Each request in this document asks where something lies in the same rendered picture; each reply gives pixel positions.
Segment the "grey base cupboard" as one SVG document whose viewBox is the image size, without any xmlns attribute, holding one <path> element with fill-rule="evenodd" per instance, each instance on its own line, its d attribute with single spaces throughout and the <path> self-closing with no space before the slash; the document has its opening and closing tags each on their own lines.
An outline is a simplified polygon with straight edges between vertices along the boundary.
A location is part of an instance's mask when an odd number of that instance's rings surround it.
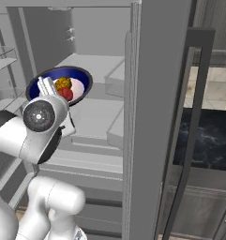
<svg viewBox="0 0 226 240">
<path fill-rule="evenodd" d="M 213 240 L 226 214 L 226 190 L 186 187 L 171 235 Z"/>
</svg>

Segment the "grey ribbed wall cupboard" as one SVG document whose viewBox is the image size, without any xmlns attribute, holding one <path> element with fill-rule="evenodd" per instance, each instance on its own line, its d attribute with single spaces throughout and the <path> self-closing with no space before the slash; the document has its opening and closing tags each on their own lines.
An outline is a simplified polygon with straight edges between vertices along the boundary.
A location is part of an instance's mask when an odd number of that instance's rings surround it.
<svg viewBox="0 0 226 240">
<path fill-rule="evenodd" d="M 214 49 L 226 51 L 226 0 L 196 0 L 194 27 L 216 30 Z"/>
</svg>

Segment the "grey fridge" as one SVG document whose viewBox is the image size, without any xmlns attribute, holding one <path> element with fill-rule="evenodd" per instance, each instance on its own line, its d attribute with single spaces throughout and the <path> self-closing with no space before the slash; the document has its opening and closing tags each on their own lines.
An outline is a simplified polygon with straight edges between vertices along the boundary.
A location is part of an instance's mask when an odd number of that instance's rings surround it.
<svg viewBox="0 0 226 240">
<path fill-rule="evenodd" d="M 5 0 L 20 64 L 16 83 L 28 85 L 68 56 L 124 56 L 130 9 L 122 0 Z M 117 100 L 94 82 L 85 98 Z M 122 181 L 63 172 L 42 174 L 82 185 L 86 206 L 77 220 L 89 240 L 121 240 Z"/>
</svg>

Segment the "blue bowl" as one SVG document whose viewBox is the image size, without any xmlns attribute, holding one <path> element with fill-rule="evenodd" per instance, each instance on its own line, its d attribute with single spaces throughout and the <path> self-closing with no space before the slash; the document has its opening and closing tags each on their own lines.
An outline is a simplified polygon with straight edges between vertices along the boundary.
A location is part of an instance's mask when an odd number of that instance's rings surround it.
<svg viewBox="0 0 226 240">
<path fill-rule="evenodd" d="M 25 94 L 28 100 L 37 98 L 40 95 L 38 89 L 38 78 L 50 77 L 56 82 L 60 77 L 68 77 L 72 81 L 73 99 L 68 103 L 69 106 L 76 105 L 89 93 L 93 85 L 91 74 L 81 68 L 74 66 L 62 66 L 48 69 L 37 75 L 26 87 Z"/>
</svg>

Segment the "red bell pepper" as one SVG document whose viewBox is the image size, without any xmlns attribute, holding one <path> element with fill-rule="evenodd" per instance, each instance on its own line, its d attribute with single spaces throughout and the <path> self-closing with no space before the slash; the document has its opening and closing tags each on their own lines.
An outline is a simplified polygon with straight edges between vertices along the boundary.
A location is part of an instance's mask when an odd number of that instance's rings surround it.
<svg viewBox="0 0 226 240">
<path fill-rule="evenodd" d="M 64 87 L 59 89 L 58 94 L 67 101 L 71 101 L 73 99 L 73 92 L 69 88 Z"/>
</svg>

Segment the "clear fridge door bin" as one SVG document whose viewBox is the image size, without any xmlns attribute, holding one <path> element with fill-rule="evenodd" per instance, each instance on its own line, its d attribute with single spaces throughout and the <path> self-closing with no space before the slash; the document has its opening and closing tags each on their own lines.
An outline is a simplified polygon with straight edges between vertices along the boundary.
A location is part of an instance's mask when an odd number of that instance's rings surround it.
<svg viewBox="0 0 226 240">
<path fill-rule="evenodd" d="M 113 147 L 123 149 L 123 141 L 124 109 L 121 109 L 107 130 L 107 143 Z"/>
<path fill-rule="evenodd" d="M 125 60 L 122 59 L 105 77 L 105 91 L 108 95 L 124 96 Z"/>
</svg>

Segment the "grey fridge shelf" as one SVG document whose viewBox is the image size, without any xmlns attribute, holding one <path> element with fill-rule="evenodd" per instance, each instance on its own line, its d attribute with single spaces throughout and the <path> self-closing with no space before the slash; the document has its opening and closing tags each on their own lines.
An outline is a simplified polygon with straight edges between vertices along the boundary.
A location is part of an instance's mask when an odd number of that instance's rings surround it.
<svg viewBox="0 0 226 240">
<path fill-rule="evenodd" d="M 76 136 L 105 139 L 106 132 L 124 103 L 117 100 L 85 98 L 70 108 Z"/>
<path fill-rule="evenodd" d="M 40 169 L 122 181 L 123 152 L 105 140 L 68 137 Z"/>
<path fill-rule="evenodd" d="M 74 53 L 58 64 L 86 69 L 95 83 L 105 83 L 107 78 L 125 79 L 125 57 L 107 55 L 84 55 Z"/>
</svg>

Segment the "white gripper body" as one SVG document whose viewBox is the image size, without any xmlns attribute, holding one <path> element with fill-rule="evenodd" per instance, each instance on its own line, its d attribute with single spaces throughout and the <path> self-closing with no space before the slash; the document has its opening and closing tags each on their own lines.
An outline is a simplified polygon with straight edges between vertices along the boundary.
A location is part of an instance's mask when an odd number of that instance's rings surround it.
<svg viewBox="0 0 226 240">
<path fill-rule="evenodd" d="M 57 96 L 57 90 L 54 86 L 53 80 L 50 77 L 38 78 L 38 89 L 41 96 Z"/>
</svg>

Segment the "grey fridge door with racks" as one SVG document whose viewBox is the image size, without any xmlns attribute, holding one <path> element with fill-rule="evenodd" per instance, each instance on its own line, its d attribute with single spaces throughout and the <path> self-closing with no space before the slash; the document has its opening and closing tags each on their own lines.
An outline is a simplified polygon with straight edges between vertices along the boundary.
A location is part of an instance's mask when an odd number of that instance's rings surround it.
<svg viewBox="0 0 226 240">
<path fill-rule="evenodd" d="M 4 8 L 0 9 L 0 17 L 7 15 Z M 0 26 L 0 111 L 7 110 L 22 116 L 27 100 L 24 87 L 16 83 L 14 77 L 13 70 L 19 66 L 18 60 L 16 49 L 6 45 Z M 37 172 L 34 165 L 0 152 L 0 196 L 12 209 L 19 208 L 26 188 Z"/>
</svg>

